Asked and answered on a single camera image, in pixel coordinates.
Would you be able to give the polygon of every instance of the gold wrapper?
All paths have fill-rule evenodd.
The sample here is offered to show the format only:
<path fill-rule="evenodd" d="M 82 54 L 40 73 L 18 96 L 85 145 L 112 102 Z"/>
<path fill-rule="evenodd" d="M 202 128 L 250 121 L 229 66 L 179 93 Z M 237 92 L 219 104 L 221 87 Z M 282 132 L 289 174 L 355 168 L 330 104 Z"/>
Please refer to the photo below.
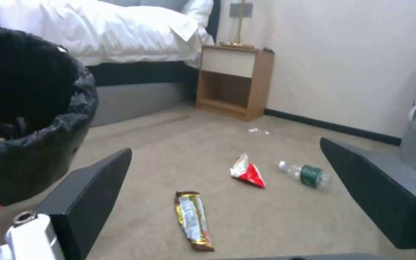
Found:
<path fill-rule="evenodd" d="M 192 247 L 198 251 L 214 251 L 200 194 L 195 191 L 177 191 L 174 204 L 179 225 Z"/>

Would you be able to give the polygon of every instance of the bed frame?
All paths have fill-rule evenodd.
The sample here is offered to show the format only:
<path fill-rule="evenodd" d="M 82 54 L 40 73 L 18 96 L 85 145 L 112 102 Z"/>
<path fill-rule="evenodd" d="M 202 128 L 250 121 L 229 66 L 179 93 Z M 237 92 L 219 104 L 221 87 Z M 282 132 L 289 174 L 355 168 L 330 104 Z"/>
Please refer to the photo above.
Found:
<path fill-rule="evenodd" d="M 221 0 L 213 0 L 207 32 L 216 42 Z M 89 66 L 96 79 L 99 108 L 93 126 L 117 123 L 195 98 L 198 69 L 182 61 Z"/>

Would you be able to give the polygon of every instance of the water bottle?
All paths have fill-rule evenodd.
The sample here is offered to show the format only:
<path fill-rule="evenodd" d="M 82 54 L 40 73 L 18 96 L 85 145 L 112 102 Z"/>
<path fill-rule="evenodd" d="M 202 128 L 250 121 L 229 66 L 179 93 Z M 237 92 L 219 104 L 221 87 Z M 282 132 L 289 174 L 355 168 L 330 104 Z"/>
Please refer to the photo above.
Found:
<path fill-rule="evenodd" d="M 281 161 L 279 168 L 293 179 L 316 189 L 328 187 L 332 181 L 328 173 L 324 173 L 322 169 L 309 165 L 294 165 Z"/>

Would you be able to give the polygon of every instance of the white bottle cap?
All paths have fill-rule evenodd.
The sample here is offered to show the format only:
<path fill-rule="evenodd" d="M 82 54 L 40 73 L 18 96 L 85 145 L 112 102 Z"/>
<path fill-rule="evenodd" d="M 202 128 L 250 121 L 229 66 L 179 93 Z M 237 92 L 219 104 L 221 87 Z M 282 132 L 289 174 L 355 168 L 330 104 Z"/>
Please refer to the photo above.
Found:
<path fill-rule="evenodd" d="M 280 168 L 280 169 L 284 169 L 284 168 L 285 168 L 285 166 L 287 166 L 287 163 L 286 163 L 286 162 L 281 161 L 281 162 L 279 163 L 279 168 Z"/>

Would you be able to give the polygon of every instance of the beige carpet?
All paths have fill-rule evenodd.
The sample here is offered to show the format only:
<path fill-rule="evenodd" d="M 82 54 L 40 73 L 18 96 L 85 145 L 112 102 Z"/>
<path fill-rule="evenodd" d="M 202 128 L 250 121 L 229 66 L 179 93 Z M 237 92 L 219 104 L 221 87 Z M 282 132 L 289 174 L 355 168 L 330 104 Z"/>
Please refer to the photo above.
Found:
<path fill-rule="evenodd" d="M 249 128 L 270 135 L 250 133 Z M 264 116 L 245 123 L 181 106 L 91 129 L 72 168 L 130 147 L 133 160 L 117 203 L 88 260 L 198 260 L 332 253 L 415 259 L 395 249 L 353 201 L 319 148 L 328 137 L 370 150 L 395 147 Z M 243 153 L 267 188 L 231 179 Z M 307 188 L 277 163 L 307 163 L 334 176 L 332 190 Z M 215 252 L 194 252 L 180 229 L 175 191 L 198 191 Z"/>

